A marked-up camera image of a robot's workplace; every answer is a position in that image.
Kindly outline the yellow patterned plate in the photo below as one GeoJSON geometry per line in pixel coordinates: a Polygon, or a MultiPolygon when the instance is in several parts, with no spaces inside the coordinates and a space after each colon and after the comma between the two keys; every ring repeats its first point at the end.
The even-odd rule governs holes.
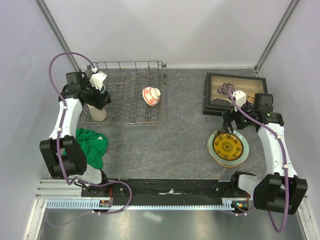
{"type": "Polygon", "coordinates": [[[244,152],[244,146],[238,136],[231,133],[219,133],[213,138],[213,152],[222,160],[235,161],[244,152]]]}

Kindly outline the beige cup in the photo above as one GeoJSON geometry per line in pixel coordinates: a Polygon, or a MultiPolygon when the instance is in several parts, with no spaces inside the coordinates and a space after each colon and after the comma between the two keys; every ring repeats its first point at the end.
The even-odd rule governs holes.
{"type": "Polygon", "coordinates": [[[89,110],[90,117],[93,121],[102,122],[103,120],[105,120],[107,118],[108,113],[104,107],[100,110],[100,109],[98,109],[94,106],[91,106],[89,104],[87,104],[86,106],[89,110]]]}

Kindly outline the green flower plate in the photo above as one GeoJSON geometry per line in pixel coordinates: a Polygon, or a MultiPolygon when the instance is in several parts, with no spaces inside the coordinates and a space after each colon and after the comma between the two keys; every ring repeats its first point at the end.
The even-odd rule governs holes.
{"type": "MultiPolygon", "coordinates": [[[[223,133],[227,133],[227,132],[214,132],[211,134],[211,136],[209,137],[209,139],[214,139],[214,137],[218,134],[223,134],[223,133]]],[[[249,155],[249,151],[250,151],[250,148],[249,148],[249,144],[247,142],[247,140],[237,131],[234,131],[234,133],[231,133],[231,134],[235,134],[236,136],[238,136],[240,138],[240,140],[242,141],[242,144],[243,144],[243,149],[244,149],[244,152],[242,154],[242,156],[240,158],[238,158],[239,160],[240,159],[247,159],[248,155],[249,155]]]]}

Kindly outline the cream bird plate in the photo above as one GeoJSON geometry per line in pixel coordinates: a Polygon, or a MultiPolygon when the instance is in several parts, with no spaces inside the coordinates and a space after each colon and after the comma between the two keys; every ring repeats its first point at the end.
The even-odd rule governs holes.
{"type": "Polygon", "coordinates": [[[221,166],[226,167],[226,168],[235,168],[241,164],[243,164],[246,159],[237,159],[237,160],[232,160],[232,161],[228,161],[228,160],[224,160],[222,158],[220,158],[213,149],[213,140],[211,138],[208,139],[207,141],[207,150],[209,152],[209,154],[211,155],[211,157],[221,166]]]}

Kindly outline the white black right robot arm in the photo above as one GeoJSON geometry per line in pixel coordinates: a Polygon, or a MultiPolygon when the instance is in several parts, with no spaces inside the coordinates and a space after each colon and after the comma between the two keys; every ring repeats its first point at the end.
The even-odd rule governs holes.
{"type": "Polygon", "coordinates": [[[308,184],[298,177],[291,163],[285,143],[284,120],[280,113],[274,112],[273,95],[256,93],[250,104],[243,91],[230,90],[229,99],[234,107],[223,113],[223,129],[232,133],[232,122],[238,130],[255,127],[266,161],[266,176],[262,180],[250,173],[238,173],[237,179],[229,184],[230,193],[235,197],[249,193],[258,210],[294,215],[308,184]]]}

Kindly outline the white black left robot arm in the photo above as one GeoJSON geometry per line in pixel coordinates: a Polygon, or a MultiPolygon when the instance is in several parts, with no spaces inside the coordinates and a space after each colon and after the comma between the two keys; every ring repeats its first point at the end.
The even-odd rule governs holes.
{"type": "Polygon", "coordinates": [[[76,130],[84,106],[107,116],[106,104],[110,92],[104,85],[107,74],[102,71],[88,77],[85,72],[66,74],[67,84],[58,93],[59,113],[55,127],[47,140],[42,140],[39,149],[53,179],[64,179],[71,185],[80,182],[92,186],[99,197],[110,191],[106,174],[88,164],[87,157],[76,141],[76,130]]]}

